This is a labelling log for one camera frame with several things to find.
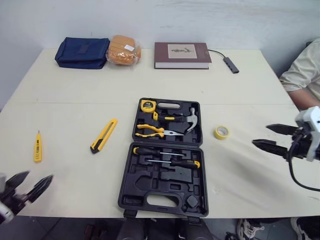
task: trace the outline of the book cover illustration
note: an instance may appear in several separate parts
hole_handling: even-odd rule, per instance
[[[194,44],[168,44],[169,59],[197,59]]]

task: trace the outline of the book cover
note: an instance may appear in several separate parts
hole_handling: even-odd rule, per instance
[[[204,42],[155,42],[155,63],[211,63]]]

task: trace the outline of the sneaker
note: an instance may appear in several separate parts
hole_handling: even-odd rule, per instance
[[[260,224],[251,224],[247,219],[239,219],[236,234],[240,240],[249,240],[255,237],[257,231],[264,229]]]
[[[320,239],[320,218],[311,217],[292,217],[291,226],[296,232],[298,240],[318,240]]]

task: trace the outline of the navy blue pouch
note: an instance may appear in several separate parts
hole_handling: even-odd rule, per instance
[[[61,68],[102,69],[109,44],[108,38],[66,37],[54,59]]]

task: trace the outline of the hammer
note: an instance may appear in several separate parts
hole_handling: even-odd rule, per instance
[[[190,133],[192,129],[197,125],[198,123],[198,117],[195,115],[195,108],[191,107],[190,108],[190,116],[164,116],[164,115],[159,115],[156,112],[153,112],[153,120],[159,121],[161,123],[192,123],[191,127],[189,127],[186,130],[186,133]]]

